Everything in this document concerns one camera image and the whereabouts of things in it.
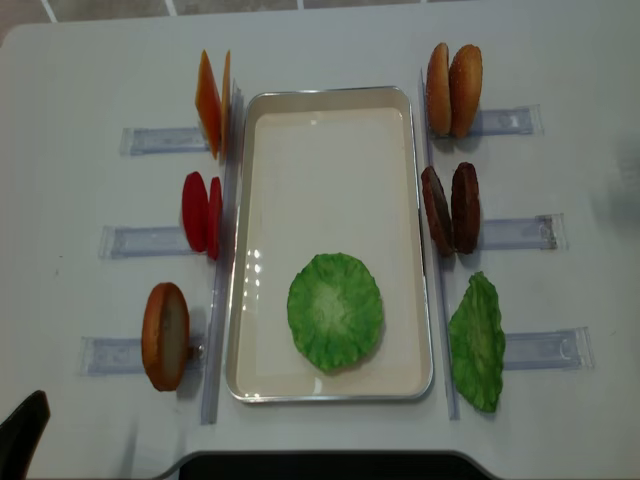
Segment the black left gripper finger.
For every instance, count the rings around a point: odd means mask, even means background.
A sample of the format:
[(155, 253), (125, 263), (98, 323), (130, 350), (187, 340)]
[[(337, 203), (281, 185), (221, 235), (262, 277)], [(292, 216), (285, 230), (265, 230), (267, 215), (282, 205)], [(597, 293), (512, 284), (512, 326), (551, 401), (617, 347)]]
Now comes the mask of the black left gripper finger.
[(25, 479), (50, 419), (47, 395), (36, 390), (1, 424), (1, 478)]

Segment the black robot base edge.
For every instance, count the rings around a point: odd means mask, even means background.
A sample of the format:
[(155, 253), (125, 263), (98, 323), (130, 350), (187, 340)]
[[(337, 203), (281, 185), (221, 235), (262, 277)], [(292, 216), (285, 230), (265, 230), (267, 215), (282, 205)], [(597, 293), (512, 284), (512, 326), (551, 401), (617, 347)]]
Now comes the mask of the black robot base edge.
[(451, 454), (325, 452), (205, 454), (179, 469), (181, 479), (486, 479)]

